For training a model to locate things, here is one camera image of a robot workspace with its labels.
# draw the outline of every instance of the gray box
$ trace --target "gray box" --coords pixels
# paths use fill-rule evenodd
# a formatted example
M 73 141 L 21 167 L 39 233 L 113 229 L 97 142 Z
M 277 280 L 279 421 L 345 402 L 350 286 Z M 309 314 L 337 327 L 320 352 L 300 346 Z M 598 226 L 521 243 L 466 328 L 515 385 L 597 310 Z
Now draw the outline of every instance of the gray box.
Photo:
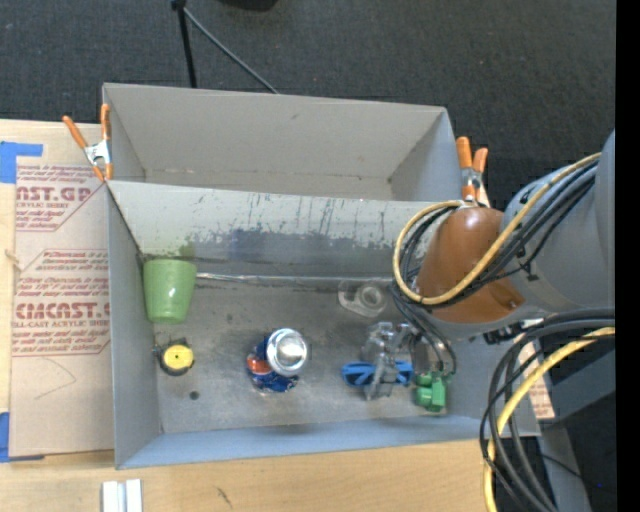
M 478 435 L 506 347 L 455 345 L 445 415 L 416 406 L 402 386 L 366 401 L 340 374 L 369 325 L 401 321 L 392 301 L 377 318 L 344 308 L 341 287 L 390 282 L 409 218 L 460 198 L 444 108 L 116 84 L 103 94 L 115 169 L 107 209 L 117 467 Z M 198 267 L 183 324 L 146 318 L 141 262 L 155 256 Z M 294 389 L 264 395 L 244 360 L 281 327 L 300 331 L 312 357 Z M 172 377 L 152 348 L 181 337 L 196 362 Z M 521 429 L 535 431 L 530 406 L 521 409 Z

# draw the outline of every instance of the small yellow object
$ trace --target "small yellow object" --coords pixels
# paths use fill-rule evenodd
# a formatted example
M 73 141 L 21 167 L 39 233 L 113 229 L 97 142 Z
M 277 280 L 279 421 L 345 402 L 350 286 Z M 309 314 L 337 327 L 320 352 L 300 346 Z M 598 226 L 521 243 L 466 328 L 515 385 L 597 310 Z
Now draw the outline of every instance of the small yellow object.
M 162 359 L 171 370 L 185 370 L 193 365 L 193 350 L 186 345 L 171 345 L 164 351 Z

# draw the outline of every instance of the blue tape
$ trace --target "blue tape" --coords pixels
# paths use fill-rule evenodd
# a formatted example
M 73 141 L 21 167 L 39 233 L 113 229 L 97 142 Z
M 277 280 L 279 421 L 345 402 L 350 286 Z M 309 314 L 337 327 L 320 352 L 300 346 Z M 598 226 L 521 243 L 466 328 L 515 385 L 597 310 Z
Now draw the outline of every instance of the blue tape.
M 395 360 L 398 374 L 396 375 L 396 384 L 408 386 L 413 378 L 413 366 L 411 363 Z M 364 361 L 354 361 L 347 363 L 342 367 L 342 380 L 351 387 L 362 387 L 371 384 L 373 375 L 376 371 L 376 365 L 366 363 Z
M 9 462 L 9 413 L 0 413 L 0 462 Z
M 41 455 L 9 457 L 9 413 L 0 413 L 0 464 L 18 460 L 40 460 Z
M 16 182 L 19 156 L 42 156 L 42 144 L 0 141 L 0 183 Z

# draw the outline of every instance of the blue plastic object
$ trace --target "blue plastic object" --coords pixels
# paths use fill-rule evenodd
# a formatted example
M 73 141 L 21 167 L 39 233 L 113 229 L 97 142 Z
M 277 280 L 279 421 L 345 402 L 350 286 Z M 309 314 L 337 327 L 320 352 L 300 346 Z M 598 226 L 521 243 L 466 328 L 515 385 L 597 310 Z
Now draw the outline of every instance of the blue plastic object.
M 9 462 L 9 413 L 0 414 L 0 462 Z
M 413 378 L 413 367 L 411 366 L 411 363 L 401 360 L 396 360 L 395 363 L 396 368 L 398 369 L 396 384 L 408 386 Z M 365 363 L 364 361 L 354 361 L 352 363 L 347 363 L 342 367 L 342 379 L 349 386 L 362 387 L 367 384 L 371 384 L 375 371 L 375 364 Z

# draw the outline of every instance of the green plastic cup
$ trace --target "green plastic cup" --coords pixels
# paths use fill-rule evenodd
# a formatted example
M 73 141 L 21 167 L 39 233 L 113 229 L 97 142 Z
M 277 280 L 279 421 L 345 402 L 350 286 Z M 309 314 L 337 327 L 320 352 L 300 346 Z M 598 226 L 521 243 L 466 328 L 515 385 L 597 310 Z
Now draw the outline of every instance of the green plastic cup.
M 142 269 L 147 318 L 153 323 L 180 324 L 187 318 L 196 266 L 174 259 L 153 259 Z

